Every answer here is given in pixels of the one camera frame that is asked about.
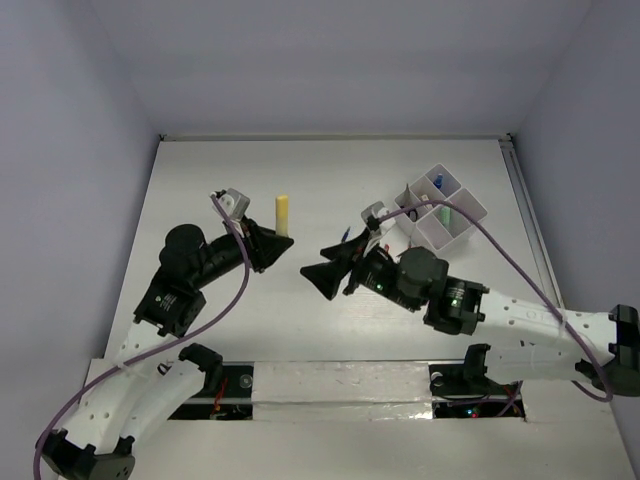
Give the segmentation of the blue pen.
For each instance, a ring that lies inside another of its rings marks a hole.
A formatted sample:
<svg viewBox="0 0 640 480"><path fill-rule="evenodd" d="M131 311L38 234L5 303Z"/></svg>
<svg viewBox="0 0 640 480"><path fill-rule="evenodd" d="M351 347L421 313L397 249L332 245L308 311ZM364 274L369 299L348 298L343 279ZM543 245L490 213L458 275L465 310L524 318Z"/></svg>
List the blue pen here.
<svg viewBox="0 0 640 480"><path fill-rule="evenodd" d="M350 233L350 227L348 227L346 231L343 233L343 235L341 236L340 243L345 243L347 241L349 237L349 233Z"/></svg>

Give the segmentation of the yellow white glue stick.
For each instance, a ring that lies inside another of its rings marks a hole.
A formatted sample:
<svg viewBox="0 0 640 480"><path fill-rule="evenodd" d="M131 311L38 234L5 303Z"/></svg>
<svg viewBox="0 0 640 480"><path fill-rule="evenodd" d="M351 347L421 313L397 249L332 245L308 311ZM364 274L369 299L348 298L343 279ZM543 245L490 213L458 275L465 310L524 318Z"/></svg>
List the yellow white glue stick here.
<svg viewBox="0 0 640 480"><path fill-rule="evenodd" d="M289 197L279 195L275 198L275 232L279 236L289 236Z"/></svg>

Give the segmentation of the black handled scissors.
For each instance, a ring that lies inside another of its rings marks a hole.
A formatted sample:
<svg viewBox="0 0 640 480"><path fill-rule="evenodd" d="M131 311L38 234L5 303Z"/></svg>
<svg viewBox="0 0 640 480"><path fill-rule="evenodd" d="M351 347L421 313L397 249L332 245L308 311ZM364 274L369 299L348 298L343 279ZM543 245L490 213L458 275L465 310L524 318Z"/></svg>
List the black handled scissors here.
<svg viewBox="0 0 640 480"><path fill-rule="evenodd" d="M406 184L406 186L405 186L405 190L404 190L404 193L403 193L402 200L403 200L403 204L402 204L403 208L410 207L410 206L413 205L412 195L411 195L411 191L410 191L410 188L409 188L409 184ZM418 212L417 212L416 209L412 209L410 211L407 211L406 215L413 222L418 220Z"/></svg>

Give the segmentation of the clear green tube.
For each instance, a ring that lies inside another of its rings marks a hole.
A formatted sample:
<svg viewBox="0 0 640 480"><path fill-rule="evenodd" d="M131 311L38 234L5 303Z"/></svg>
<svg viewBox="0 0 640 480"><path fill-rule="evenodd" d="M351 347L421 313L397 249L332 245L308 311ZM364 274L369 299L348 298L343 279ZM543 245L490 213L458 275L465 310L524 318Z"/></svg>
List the clear green tube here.
<svg viewBox="0 0 640 480"><path fill-rule="evenodd" d="M449 207L443 206L440 209L439 215L440 215L441 224L447 231L449 231L451 227L451 218L452 218L451 209Z"/></svg>

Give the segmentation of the clear blue spray bottle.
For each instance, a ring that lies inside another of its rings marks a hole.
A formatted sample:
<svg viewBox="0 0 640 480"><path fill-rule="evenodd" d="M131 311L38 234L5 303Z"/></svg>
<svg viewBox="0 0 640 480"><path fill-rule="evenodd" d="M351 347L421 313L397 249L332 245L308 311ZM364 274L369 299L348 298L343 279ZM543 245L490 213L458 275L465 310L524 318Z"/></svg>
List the clear blue spray bottle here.
<svg viewBox="0 0 640 480"><path fill-rule="evenodd" d="M443 184L444 184L444 175L438 174L434 181L434 185L437 189L441 190L443 188Z"/></svg>

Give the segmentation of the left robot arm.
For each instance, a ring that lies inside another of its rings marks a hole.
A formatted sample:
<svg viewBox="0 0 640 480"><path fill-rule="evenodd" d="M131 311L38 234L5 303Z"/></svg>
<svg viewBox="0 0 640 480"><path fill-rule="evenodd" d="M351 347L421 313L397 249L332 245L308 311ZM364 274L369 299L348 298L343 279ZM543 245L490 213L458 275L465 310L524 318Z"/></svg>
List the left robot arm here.
<svg viewBox="0 0 640 480"><path fill-rule="evenodd" d="M223 358L194 342L203 290L236 268L262 273L294 244L244 217L206 241L193 224L171 229L160 266L110 369L88 382L36 442L33 475L47 464L65 479L127 479L135 453L188 398L224 382Z"/></svg>

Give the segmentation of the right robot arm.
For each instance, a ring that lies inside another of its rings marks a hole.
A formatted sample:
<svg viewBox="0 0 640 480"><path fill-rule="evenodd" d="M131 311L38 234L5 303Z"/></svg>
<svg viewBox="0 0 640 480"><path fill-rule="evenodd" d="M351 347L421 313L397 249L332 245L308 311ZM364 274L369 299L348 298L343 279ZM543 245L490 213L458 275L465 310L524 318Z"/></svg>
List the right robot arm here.
<svg viewBox="0 0 640 480"><path fill-rule="evenodd" d="M411 312L425 325L473 337L462 384L482 392L494 382L534 379L590 384L613 396L639 394L639 312L561 310L449 275L449 264L424 247L392 256L368 233L321 250L324 262L301 275L327 299L359 287Z"/></svg>

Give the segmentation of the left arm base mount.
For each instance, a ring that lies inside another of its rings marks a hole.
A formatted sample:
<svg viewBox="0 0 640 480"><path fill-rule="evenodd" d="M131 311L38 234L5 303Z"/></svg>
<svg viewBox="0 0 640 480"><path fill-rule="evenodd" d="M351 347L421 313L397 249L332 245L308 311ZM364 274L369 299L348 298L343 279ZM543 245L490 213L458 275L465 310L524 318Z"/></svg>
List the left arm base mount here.
<svg viewBox="0 0 640 480"><path fill-rule="evenodd" d="M253 418L251 401L254 366L229 364L206 346L193 343L184 347L179 360L195 360L204 368L202 389L185 401L170 420L242 421Z"/></svg>

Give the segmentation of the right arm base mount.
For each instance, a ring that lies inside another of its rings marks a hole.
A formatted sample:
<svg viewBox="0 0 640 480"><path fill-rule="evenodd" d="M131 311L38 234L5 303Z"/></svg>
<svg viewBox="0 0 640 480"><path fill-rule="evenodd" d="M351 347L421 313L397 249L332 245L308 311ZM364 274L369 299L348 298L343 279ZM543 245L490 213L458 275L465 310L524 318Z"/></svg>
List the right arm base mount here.
<svg viewBox="0 0 640 480"><path fill-rule="evenodd" d="M487 376L491 347L471 345L461 363L429 366L435 419L526 418L521 382L496 383Z"/></svg>

